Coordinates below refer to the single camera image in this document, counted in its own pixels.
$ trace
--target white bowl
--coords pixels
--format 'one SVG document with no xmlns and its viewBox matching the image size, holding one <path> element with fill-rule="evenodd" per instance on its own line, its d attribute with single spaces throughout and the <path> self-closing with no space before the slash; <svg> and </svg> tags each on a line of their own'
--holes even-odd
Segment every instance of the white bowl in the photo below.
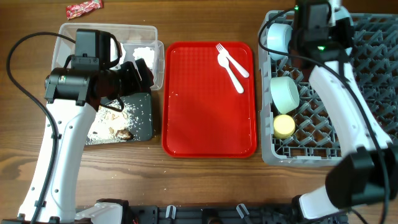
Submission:
<svg viewBox="0 0 398 224">
<path fill-rule="evenodd" d="M 281 114 L 286 114 L 299 106 L 299 91 L 292 78 L 271 78 L 270 89 L 272 100 Z"/>
<path fill-rule="evenodd" d="M 277 50 L 288 53 L 289 41 L 292 38 L 293 28 L 287 24 L 274 23 L 270 26 L 267 33 L 267 47 L 271 50 Z M 269 53 L 273 60 L 282 59 L 283 55 Z"/>
</svg>

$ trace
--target wooden table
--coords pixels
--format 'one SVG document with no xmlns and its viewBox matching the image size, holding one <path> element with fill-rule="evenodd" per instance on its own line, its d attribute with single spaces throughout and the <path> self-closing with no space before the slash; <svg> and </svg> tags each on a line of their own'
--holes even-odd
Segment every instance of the wooden table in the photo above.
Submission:
<svg viewBox="0 0 398 224">
<path fill-rule="evenodd" d="M 13 218 L 28 191 L 44 133 L 45 116 L 9 81 L 5 61 L 21 37 L 39 31 L 58 32 L 65 7 L 72 0 L 0 4 L 0 219 Z M 286 9 L 293 0 L 250 1 L 107 1 L 104 9 L 70 22 L 156 26 L 165 48 L 180 40 L 240 40 L 257 55 L 257 32 L 266 13 Z M 345 1 L 352 12 L 396 13 L 398 1 Z M 23 43 L 12 58 L 12 72 L 44 102 L 44 79 L 50 73 L 54 37 Z M 257 57 L 254 59 L 257 68 Z M 261 79 L 256 71 L 257 110 Z M 155 137 L 149 142 L 85 147 L 76 204 L 93 205 L 99 198 L 123 198 L 131 205 L 236 205 L 289 203 L 291 198 L 324 183 L 329 168 L 267 166 L 260 143 L 249 159 L 173 159 L 160 145 L 163 92 L 154 96 Z M 359 209 L 370 223 L 379 220 L 381 206 Z M 398 220 L 392 202 L 388 223 Z"/>
</svg>

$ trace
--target red wrapper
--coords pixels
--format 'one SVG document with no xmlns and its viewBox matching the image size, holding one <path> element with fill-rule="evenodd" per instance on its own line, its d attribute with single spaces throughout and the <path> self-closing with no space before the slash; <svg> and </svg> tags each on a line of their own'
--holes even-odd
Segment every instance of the red wrapper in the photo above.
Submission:
<svg viewBox="0 0 398 224">
<path fill-rule="evenodd" d="M 67 18 L 73 19 L 83 15 L 84 13 L 90 12 L 95 9 L 103 7 L 102 0 L 91 0 L 67 7 Z"/>
</svg>

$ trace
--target gray dish rack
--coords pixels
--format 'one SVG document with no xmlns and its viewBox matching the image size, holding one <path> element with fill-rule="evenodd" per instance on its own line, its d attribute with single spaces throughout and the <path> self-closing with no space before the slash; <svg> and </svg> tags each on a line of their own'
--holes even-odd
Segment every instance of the gray dish rack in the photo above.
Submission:
<svg viewBox="0 0 398 224">
<path fill-rule="evenodd" d="M 280 11 L 267 13 L 262 26 Z M 394 142 L 398 142 L 398 15 L 351 14 L 354 22 L 354 49 L 351 64 L 356 81 L 373 115 Z M 292 25 L 294 12 L 275 22 Z M 268 28 L 262 40 L 266 40 Z M 262 76 L 261 149 L 262 159 L 278 166 L 332 166 L 341 159 L 340 145 L 326 109 L 302 72 L 290 66 L 285 57 L 273 61 L 259 47 Z M 273 138 L 269 82 L 272 77 L 289 76 L 300 93 L 299 107 L 289 114 L 296 122 L 295 134 L 287 139 Z"/>
</svg>

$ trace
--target red plastic tray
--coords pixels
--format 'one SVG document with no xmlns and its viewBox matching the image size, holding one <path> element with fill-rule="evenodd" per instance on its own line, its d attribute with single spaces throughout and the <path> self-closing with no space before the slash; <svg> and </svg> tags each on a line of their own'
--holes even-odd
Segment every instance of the red plastic tray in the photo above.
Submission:
<svg viewBox="0 0 398 224">
<path fill-rule="evenodd" d="M 249 73 L 229 63 L 239 94 L 217 61 L 218 42 L 176 42 L 166 53 L 162 146 L 172 157 L 248 157 L 257 147 L 253 56 L 242 42 L 222 42 Z"/>
</svg>

